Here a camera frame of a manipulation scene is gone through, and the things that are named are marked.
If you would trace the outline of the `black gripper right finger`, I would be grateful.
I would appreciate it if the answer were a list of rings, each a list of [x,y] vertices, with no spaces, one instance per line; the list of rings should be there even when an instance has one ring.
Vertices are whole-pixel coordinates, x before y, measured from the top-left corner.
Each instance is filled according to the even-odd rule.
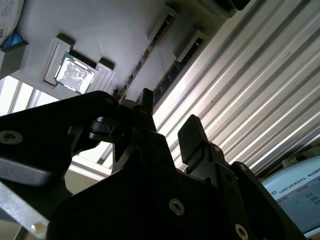
[[[244,164],[225,161],[208,140],[201,120],[191,115],[178,131],[185,173],[204,190],[193,210],[191,236],[205,240],[304,240],[304,234]]]

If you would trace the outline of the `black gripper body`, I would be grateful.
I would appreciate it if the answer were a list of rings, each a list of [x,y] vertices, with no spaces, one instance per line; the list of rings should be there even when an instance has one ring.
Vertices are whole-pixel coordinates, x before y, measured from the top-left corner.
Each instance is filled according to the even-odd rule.
[[[235,174],[213,163],[205,180],[178,171],[167,147],[134,150],[129,165],[65,201],[49,240],[237,240]]]

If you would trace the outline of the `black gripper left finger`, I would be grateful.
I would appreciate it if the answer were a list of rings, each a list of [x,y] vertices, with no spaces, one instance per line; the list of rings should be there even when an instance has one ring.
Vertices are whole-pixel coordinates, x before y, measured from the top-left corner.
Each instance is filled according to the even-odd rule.
[[[59,182],[80,152],[113,146],[112,172],[127,165],[173,158],[152,116],[153,92],[144,89],[126,106],[104,91],[26,109],[0,118],[0,177],[43,187]]]

